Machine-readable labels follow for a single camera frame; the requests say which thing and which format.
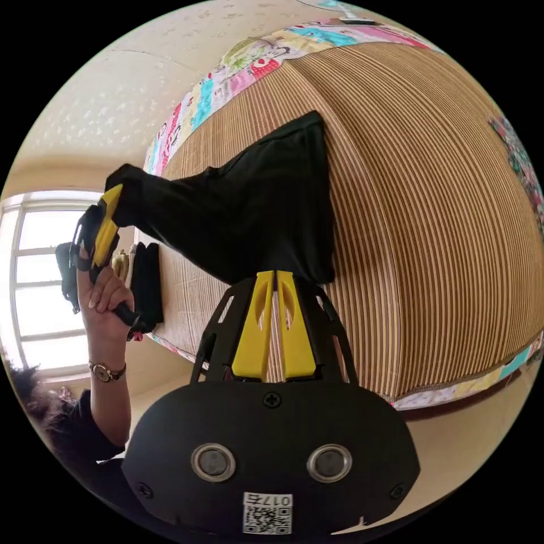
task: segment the printed number label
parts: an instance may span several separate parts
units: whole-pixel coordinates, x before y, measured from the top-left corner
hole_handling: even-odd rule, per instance
[[[291,534],[292,514],[292,495],[244,493],[244,533]]]

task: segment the striped bed mat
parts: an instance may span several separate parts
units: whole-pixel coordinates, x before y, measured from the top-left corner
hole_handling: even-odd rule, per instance
[[[438,403],[440,392],[489,387],[541,342],[544,244],[538,202],[490,123],[502,113],[447,55],[366,42],[286,59],[186,134],[160,174],[220,166],[313,109],[337,222],[326,290],[360,385],[399,409],[415,407],[413,395]],[[178,138],[180,111],[165,131]],[[165,323],[154,338],[191,356],[227,286],[164,246],[160,258]],[[282,379],[278,332],[274,317],[269,381]]]

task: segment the black clothing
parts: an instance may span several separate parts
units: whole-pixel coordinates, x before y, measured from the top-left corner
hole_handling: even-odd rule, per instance
[[[134,295],[134,309],[140,320],[130,329],[129,339],[135,332],[147,334],[162,323],[163,304],[160,290],[159,244],[147,247],[140,242],[136,247],[130,290]]]
[[[56,457],[86,489],[132,522],[176,539],[176,528],[148,514],[130,489],[121,469],[123,459],[113,458],[125,448],[112,444],[96,425],[89,390],[79,400],[63,403],[50,437]]]
[[[334,279],[333,210],[324,122],[295,119],[220,168],[166,180],[129,164],[113,214],[179,251],[224,283],[285,270],[318,284]]]

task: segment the black sleeve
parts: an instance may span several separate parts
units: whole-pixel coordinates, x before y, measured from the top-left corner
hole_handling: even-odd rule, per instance
[[[91,413],[91,392],[85,389],[74,403],[66,403],[54,423],[53,446],[63,457],[86,461],[105,461],[125,451],[98,428]]]

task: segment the wristwatch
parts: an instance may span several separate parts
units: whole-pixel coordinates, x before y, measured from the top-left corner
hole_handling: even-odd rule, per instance
[[[103,381],[106,384],[108,381],[117,381],[125,375],[126,363],[119,372],[112,372],[103,364],[94,364],[92,361],[89,361],[89,368],[100,381]]]

